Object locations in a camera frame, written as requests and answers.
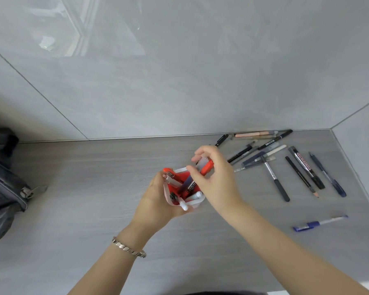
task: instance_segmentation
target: person's left hand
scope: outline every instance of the person's left hand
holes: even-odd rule
[[[163,171],[160,171],[152,179],[131,221],[136,226],[148,229],[152,235],[162,229],[172,218],[193,210],[191,206],[184,211],[180,206],[171,206],[167,203],[164,196],[163,174]]]

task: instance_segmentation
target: black bag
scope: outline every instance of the black bag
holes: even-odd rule
[[[34,194],[44,192],[46,186],[31,189],[12,173],[11,156],[19,139],[9,128],[0,128],[0,239],[11,228],[15,213],[25,211]]]

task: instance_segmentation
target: forearm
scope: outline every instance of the forearm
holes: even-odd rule
[[[141,251],[152,236],[149,230],[131,223],[118,234],[117,240],[134,251]],[[120,294],[135,259],[116,245],[109,245],[68,295]]]
[[[358,282],[292,241],[246,203],[223,217],[291,295],[369,294]]]

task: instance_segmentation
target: silver bracelet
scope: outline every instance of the silver bracelet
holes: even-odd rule
[[[113,237],[112,243],[114,245],[118,246],[119,248],[123,249],[124,251],[127,251],[130,254],[133,254],[134,256],[141,257],[141,258],[145,258],[146,257],[146,253],[144,251],[140,251],[140,252],[133,251],[132,249],[130,249],[127,246],[125,246],[124,244],[121,244],[120,242],[118,242],[116,240],[116,237]]]

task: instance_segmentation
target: hand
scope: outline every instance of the hand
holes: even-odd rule
[[[148,189],[135,210],[131,224],[148,230],[150,237],[162,229],[172,218],[192,211],[189,206],[187,211],[181,207],[171,206],[164,197],[163,172],[160,171],[152,179]]]
[[[223,216],[225,212],[242,202],[234,178],[234,169],[216,146],[201,146],[195,152],[192,161],[197,162],[202,157],[210,157],[214,163],[214,173],[210,178],[203,177],[193,166],[186,168],[213,208]]]

